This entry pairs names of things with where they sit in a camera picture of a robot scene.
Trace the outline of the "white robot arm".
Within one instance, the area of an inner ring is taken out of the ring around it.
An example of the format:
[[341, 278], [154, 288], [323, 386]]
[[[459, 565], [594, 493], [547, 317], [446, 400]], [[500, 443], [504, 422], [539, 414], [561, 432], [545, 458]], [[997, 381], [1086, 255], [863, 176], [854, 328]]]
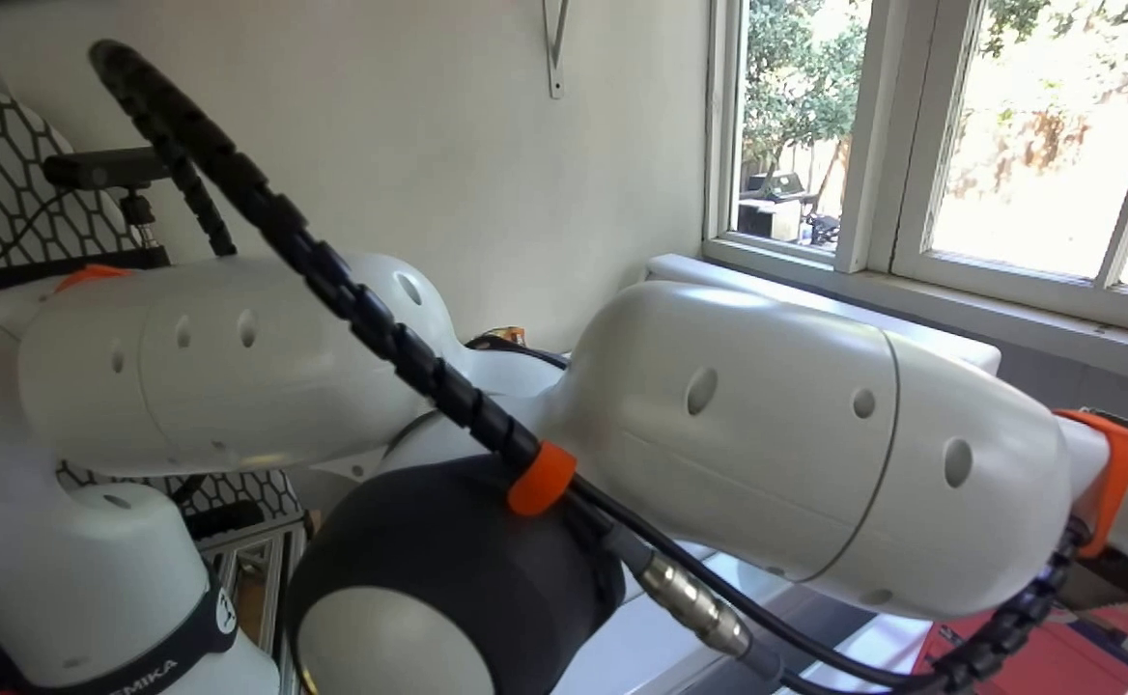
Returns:
[[50, 695], [531, 695], [643, 588], [745, 658], [706, 551], [982, 619], [1128, 555], [1128, 430], [845, 311], [642, 282], [561, 367], [366, 255], [0, 288], [0, 647]]

